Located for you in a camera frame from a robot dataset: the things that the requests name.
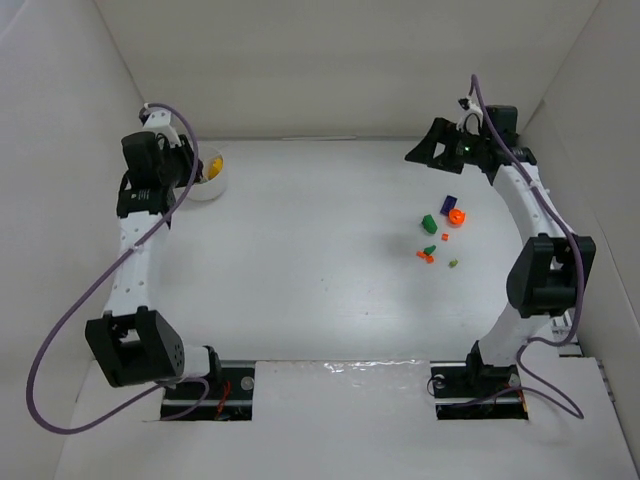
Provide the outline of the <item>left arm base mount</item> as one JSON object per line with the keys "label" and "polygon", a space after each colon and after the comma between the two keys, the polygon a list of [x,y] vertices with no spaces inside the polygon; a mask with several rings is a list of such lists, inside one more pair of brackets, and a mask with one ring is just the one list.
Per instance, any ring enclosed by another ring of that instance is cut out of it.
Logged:
{"label": "left arm base mount", "polygon": [[253,361],[223,361],[222,380],[210,381],[210,390],[197,404],[203,388],[196,383],[182,383],[163,393],[160,418],[173,421],[241,422],[251,421],[255,366]]}

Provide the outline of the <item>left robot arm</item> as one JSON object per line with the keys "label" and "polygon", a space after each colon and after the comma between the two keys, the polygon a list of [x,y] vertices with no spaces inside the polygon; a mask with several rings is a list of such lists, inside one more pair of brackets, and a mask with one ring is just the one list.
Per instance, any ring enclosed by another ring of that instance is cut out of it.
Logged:
{"label": "left robot arm", "polygon": [[101,317],[85,326],[85,338],[113,387],[204,378],[222,380],[218,354],[190,346],[160,313],[157,283],[163,246],[171,228],[174,191],[199,171],[186,135],[140,131],[121,141],[127,170],[116,204],[120,255]]}

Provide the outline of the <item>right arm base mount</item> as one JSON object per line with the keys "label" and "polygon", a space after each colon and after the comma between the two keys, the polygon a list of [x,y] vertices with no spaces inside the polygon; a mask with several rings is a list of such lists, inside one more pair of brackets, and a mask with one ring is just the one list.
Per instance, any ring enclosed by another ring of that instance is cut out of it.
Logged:
{"label": "right arm base mount", "polygon": [[473,373],[464,362],[435,362],[430,367],[428,389],[436,399],[438,420],[527,420],[519,392],[495,399],[487,397],[519,385],[515,366],[484,368]]}

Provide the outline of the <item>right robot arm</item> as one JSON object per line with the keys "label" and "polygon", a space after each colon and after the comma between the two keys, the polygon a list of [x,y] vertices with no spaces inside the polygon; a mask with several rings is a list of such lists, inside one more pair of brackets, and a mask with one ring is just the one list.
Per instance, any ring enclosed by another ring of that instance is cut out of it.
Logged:
{"label": "right robot arm", "polygon": [[575,234],[544,190],[533,152],[519,144],[516,108],[471,114],[481,121],[478,133],[437,117],[405,159],[455,174],[478,167],[506,203],[523,247],[507,276],[508,303],[491,330],[464,362],[432,365],[439,398],[485,397],[511,385],[516,359],[538,331],[577,309],[596,254],[593,239]]}

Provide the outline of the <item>yellow lego block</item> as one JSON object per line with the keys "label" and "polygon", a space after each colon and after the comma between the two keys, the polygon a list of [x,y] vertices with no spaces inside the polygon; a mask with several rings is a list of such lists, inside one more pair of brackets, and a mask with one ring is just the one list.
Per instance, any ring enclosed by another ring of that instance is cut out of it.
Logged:
{"label": "yellow lego block", "polygon": [[221,156],[212,158],[209,162],[207,169],[207,180],[213,180],[217,175],[221,173],[224,168],[224,160]]}

